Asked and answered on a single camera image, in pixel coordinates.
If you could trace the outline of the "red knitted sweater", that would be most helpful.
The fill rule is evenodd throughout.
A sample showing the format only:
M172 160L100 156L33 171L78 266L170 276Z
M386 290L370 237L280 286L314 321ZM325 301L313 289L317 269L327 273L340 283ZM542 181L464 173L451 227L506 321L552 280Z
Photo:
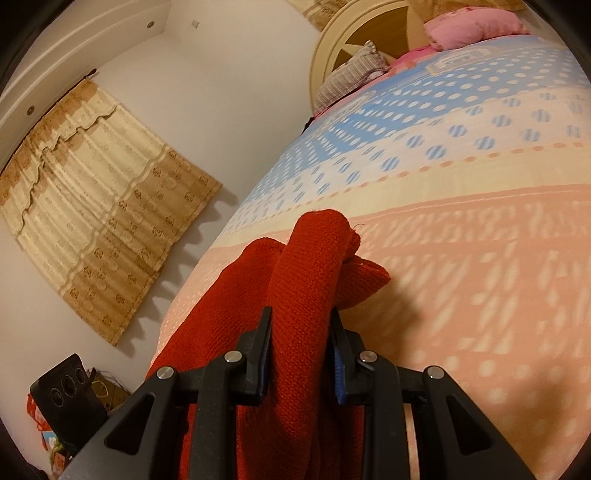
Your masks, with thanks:
M228 352L273 310L270 390L236 414L240 479L358 479L363 411L321 403L329 314L370 298L389 273L356 255L360 236L342 213L312 211L286 244L257 239L226 267L153 361L187 371Z

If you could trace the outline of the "colourful items on floor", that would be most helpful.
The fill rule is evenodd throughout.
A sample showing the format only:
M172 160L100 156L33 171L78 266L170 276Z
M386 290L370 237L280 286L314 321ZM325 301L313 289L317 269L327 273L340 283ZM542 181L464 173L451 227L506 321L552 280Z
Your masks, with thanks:
M43 449L48 454L50 478L59 479L70 463L71 455L49 426L30 393L27 394L26 398L26 412L34 421L41 436Z

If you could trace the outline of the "black box with circles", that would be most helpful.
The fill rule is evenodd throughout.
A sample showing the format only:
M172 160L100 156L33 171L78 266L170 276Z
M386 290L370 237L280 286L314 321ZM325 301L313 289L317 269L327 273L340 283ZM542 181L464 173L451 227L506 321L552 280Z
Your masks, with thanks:
M51 430L72 456L108 419L76 353L34 381L30 394Z

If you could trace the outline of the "left beige patterned curtain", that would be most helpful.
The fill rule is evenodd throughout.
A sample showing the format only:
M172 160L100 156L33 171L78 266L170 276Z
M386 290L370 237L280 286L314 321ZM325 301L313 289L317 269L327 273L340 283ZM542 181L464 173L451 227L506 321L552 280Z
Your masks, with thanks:
M12 155L1 211L53 290L116 344L172 246L220 187L85 79Z

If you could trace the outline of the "beige patterned curtain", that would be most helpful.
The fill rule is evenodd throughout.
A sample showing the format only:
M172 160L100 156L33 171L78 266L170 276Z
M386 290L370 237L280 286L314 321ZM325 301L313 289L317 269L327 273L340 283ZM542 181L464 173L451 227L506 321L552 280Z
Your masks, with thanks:
M318 31L332 20L335 14L348 4L348 0L287 0L291 7L297 10Z
M12 155L1 211L53 290L116 344L172 246L220 187L85 79Z

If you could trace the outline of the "patterned pink blue bedsheet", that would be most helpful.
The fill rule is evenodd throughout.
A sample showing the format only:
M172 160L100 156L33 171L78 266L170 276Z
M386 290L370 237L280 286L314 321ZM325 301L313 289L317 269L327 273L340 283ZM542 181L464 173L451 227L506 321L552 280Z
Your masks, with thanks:
M391 283L345 313L372 349L438 364L539 479L590 432L590 83L533 35L421 58L281 154L166 313L165 345L253 240L335 209Z

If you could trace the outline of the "striped grey pillow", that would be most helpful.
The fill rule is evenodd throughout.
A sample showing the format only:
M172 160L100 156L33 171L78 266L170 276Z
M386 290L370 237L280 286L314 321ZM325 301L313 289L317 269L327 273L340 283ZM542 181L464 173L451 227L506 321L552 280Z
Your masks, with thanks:
M372 40L322 82L312 102L312 113L321 115L343 97L359 90L370 81L386 74L389 65Z

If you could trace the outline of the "pink pillow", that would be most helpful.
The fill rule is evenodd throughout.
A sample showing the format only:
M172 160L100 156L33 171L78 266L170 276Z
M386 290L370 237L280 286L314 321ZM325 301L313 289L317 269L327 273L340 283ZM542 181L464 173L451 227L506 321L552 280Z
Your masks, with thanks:
M430 45L437 51L463 48L499 37L529 34L510 11L497 8L464 7L442 14L425 24Z

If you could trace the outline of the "cream wooden headboard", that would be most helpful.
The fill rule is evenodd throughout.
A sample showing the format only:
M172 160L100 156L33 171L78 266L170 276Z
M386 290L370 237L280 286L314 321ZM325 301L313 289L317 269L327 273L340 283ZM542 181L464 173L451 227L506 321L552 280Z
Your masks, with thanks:
M409 2L353 1L329 20L315 47L308 82L311 100L325 78L367 41L375 44L389 64L429 44L424 23Z

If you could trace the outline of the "right beige patterned curtain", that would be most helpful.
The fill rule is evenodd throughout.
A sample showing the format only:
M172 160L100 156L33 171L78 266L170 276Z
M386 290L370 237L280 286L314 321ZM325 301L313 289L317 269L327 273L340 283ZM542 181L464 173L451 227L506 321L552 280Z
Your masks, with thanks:
M335 14L348 4L348 0L287 0L291 7L297 10L318 31L332 20Z

